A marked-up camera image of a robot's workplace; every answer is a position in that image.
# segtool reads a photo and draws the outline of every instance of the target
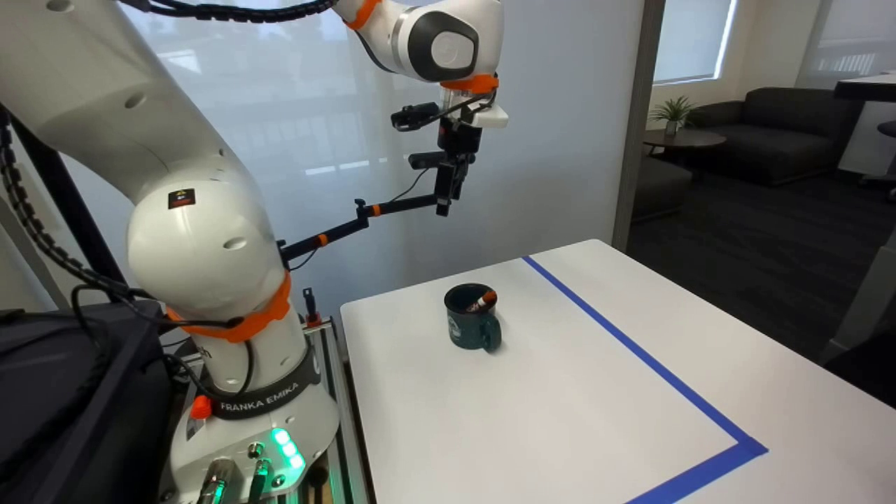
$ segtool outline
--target potted plant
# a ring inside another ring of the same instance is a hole
[[[652,117],[667,121],[667,133],[676,138],[683,125],[683,121],[691,111],[691,101],[687,96],[677,96],[673,101],[665,101],[656,105]]]

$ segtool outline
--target black cup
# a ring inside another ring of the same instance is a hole
[[[456,286],[446,294],[446,308],[449,308],[449,332],[456,346],[466,350],[499,350],[502,346],[502,324],[497,318],[497,310],[476,308],[478,297],[494,289],[481,282],[466,282]]]

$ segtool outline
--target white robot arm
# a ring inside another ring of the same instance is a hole
[[[161,14],[191,6],[127,2]],[[334,6],[383,70],[446,87],[436,111],[406,110],[394,125],[439,121],[442,152],[418,157],[418,166],[439,168],[436,202],[449,212],[476,160],[481,125],[504,121],[494,103],[502,0],[418,7],[393,0],[316,2]],[[119,0],[2,0],[0,103],[0,117],[8,110],[134,202],[128,262],[140,289],[176,318],[232,321],[187,327],[208,356],[214,397],[203,427],[184,411],[172,440],[179,502],[203,502],[203,490],[222,481],[214,472],[222,462],[225,472],[238,472],[228,492],[240,502],[260,462],[277,479],[271,495],[294,492],[308,462],[334,440],[338,413],[313,384],[282,250],[236,152],[172,80]],[[0,145],[0,174],[12,187],[5,152]]]

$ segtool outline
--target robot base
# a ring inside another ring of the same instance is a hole
[[[187,411],[179,416],[172,443],[172,476],[179,504],[197,504],[208,483],[211,467],[228,462],[236,467],[222,483],[225,497],[250,502],[252,479],[270,476],[271,495],[296,502],[306,469],[327,450],[338,432],[338,408],[322,384],[308,385],[301,397],[277,411],[250,420],[208,420],[191,434]]]

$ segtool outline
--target blue line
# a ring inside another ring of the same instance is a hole
[[[593,306],[589,306],[579,294],[575,294],[567,282],[561,282],[548,269],[544,269],[534,258],[525,258],[544,279],[548,279],[562,297],[579,306],[599,327],[604,327],[621,346],[628,346],[638,360],[644,360],[656,374],[660,374],[676,391],[680,391],[695,408],[701,408],[711,422],[716,422],[729,436],[733,436],[733,448],[688,467],[687,472],[641,492],[634,504],[658,504],[658,502],[680,502],[688,492],[723,479],[726,472],[749,464],[750,460],[767,454],[761,443],[733,425],[719,408],[715,408],[705,397],[701,397],[688,384],[683,384],[670,366],[665,366],[656,356],[638,346],[628,332],[621,332],[609,317],[603,317]]]

